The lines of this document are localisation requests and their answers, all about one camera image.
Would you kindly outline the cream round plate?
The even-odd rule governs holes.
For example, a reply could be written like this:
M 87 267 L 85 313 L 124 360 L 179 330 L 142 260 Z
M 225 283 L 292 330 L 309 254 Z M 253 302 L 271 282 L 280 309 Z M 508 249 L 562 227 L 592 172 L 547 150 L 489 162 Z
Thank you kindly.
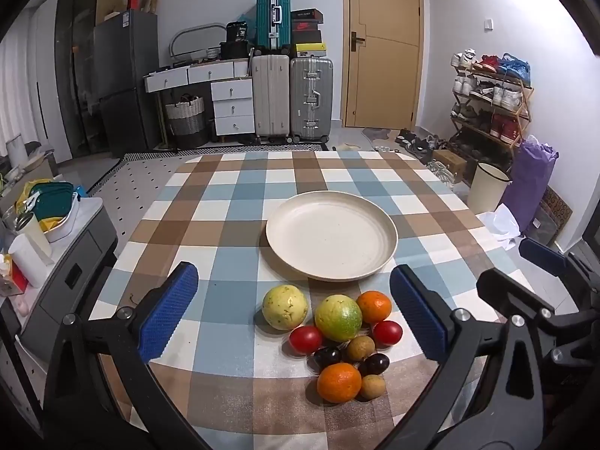
M 368 278 L 394 258 L 398 230 L 375 203 L 346 192 L 312 191 L 285 201 L 265 225 L 284 264 L 319 281 Z

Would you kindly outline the red tomato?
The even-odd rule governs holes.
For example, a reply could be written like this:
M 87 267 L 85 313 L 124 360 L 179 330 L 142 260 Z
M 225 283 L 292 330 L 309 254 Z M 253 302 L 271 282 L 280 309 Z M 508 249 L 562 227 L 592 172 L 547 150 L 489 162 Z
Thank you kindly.
M 323 334 L 315 326 L 300 326 L 290 333 L 289 344 L 296 353 L 309 356 L 323 345 Z
M 374 341 L 380 347 L 392 347 L 403 337 L 404 331 L 399 323 L 393 320 L 383 320 L 371 327 Z

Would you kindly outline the beige suitcase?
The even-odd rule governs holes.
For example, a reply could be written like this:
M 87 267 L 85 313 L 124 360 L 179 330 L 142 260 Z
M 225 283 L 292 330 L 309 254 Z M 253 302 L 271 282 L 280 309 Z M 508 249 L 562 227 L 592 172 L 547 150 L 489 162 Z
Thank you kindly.
M 255 131 L 260 138 L 290 135 L 290 59 L 286 55 L 252 58 Z

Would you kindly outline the orange tangerine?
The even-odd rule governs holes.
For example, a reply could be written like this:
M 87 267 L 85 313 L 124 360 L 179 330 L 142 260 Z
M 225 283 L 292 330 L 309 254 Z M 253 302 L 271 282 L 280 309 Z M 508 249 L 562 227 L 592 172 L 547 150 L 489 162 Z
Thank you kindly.
M 317 378 L 318 395 L 334 404 L 346 403 L 354 399 L 361 390 L 360 372 L 348 363 L 331 364 L 323 369 Z
M 380 291 L 364 291 L 356 300 L 364 323 L 376 324 L 386 320 L 393 311 L 390 298 Z

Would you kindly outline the dark plum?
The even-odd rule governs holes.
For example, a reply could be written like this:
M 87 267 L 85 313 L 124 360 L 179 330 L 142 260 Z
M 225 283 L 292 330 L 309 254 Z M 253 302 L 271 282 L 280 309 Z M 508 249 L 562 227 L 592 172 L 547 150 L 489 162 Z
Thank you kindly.
M 359 364 L 359 372 L 363 377 L 369 375 L 379 376 L 383 372 L 387 371 L 390 366 L 390 359 L 386 354 L 375 352 L 370 354 L 369 357 L 365 358 Z
M 342 353 L 336 346 L 324 346 L 319 348 L 313 355 L 313 361 L 320 370 L 323 370 L 342 361 Z

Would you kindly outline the checkered tablecloth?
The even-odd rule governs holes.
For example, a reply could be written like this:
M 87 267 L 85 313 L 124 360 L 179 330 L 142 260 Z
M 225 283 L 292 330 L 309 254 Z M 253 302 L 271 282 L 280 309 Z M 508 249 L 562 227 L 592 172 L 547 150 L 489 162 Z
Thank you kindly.
M 294 285 L 310 307 L 343 294 L 387 291 L 390 270 L 349 283 L 307 278 L 270 249 L 264 226 L 286 200 L 333 190 L 364 197 L 397 228 L 394 264 L 410 266 L 452 308 L 479 320 L 496 312 L 478 297 L 479 274 L 523 274 L 473 212 L 410 156 L 377 151 L 260 151 L 123 166 L 100 196 L 124 247 L 93 317 L 133 306 L 187 261 L 197 293 L 162 356 L 151 363 L 184 417 L 217 449 L 372 449 L 411 407 L 435 365 L 411 332 L 385 352 L 387 391 L 329 406 L 314 390 L 310 358 L 261 317 L 264 295 Z

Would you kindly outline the silver suitcase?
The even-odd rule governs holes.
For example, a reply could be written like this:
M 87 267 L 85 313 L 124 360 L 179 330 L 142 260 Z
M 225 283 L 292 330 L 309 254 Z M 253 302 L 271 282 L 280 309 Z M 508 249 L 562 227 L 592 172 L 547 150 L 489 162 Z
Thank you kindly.
M 290 65 L 290 127 L 294 142 L 327 143 L 332 127 L 334 64 L 298 57 Z

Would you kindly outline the wooden shoe rack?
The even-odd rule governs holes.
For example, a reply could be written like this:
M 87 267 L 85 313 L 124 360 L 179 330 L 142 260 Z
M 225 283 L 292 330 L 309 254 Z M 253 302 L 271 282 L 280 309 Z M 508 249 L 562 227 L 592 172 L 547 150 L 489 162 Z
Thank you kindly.
M 469 166 L 485 162 L 509 172 L 532 121 L 534 87 L 481 65 L 453 69 L 454 135 L 447 147 Z

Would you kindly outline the green yellow guava fruit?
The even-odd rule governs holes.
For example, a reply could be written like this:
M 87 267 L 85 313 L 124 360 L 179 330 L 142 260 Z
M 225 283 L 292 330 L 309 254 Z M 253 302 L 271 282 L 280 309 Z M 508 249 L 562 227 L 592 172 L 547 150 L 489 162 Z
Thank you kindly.
M 314 323 L 325 338 L 346 342 L 354 338 L 362 327 L 362 312 L 347 295 L 330 295 L 314 311 Z

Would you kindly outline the cream trash bin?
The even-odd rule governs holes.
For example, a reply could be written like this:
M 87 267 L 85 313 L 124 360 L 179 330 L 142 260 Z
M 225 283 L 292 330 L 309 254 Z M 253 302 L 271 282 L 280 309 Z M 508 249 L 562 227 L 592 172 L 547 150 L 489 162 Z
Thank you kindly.
M 467 205 L 475 215 L 494 212 L 511 181 L 510 177 L 496 166 L 484 162 L 477 163 Z

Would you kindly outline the purple bag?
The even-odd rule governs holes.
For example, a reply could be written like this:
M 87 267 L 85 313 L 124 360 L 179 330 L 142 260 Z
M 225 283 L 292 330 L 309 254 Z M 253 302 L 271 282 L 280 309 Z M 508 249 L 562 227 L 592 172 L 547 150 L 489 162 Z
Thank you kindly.
M 513 215 L 523 233 L 531 224 L 560 154 L 534 135 L 525 139 L 514 155 L 510 185 L 500 203 Z

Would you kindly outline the brown longan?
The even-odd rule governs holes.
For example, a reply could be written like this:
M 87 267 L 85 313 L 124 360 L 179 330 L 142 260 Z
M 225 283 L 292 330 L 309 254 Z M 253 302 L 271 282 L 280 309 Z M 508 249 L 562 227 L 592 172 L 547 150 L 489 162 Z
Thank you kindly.
M 346 356 L 354 363 L 359 363 L 367 359 L 374 354 L 375 351 L 375 342 L 370 336 L 367 335 L 354 337 L 346 346 Z
M 365 400 L 373 400 L 383 396 L 387 391 L 386 381 L 382 375 L 366 375 L 362 378 L 360 396 Z

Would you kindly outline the white tray with cloths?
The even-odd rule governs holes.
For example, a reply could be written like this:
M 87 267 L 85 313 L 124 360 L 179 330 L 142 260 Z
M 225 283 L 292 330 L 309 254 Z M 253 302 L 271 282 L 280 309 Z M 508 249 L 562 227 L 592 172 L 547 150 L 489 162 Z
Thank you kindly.
M 76 220 L 80 194 L 66 181 L 27 181 L 16 200 L 14 229 L 23 233 L 36 222 L 49 243 L 68 236 Z

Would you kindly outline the wooden door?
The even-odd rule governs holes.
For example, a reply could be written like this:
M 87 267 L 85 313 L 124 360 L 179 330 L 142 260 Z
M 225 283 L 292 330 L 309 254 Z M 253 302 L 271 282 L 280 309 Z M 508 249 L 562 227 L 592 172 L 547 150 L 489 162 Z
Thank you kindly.
M 346 0 L 344 125 L 412 129 L 422 70 L 423 0 Z

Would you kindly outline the white drawer cabinet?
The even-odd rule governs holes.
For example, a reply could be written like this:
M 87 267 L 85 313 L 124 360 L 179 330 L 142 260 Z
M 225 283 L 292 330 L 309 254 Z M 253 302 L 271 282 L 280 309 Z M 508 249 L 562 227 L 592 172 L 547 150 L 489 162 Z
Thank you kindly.
M 214 132 L 217 137 L 256 135 L 253 86 L 249 60 L 220 60 L 185 65 L 150 73 L 144 78 L 148 93 L 180 89 L 193 84 L 210 86 L 213 103 Z

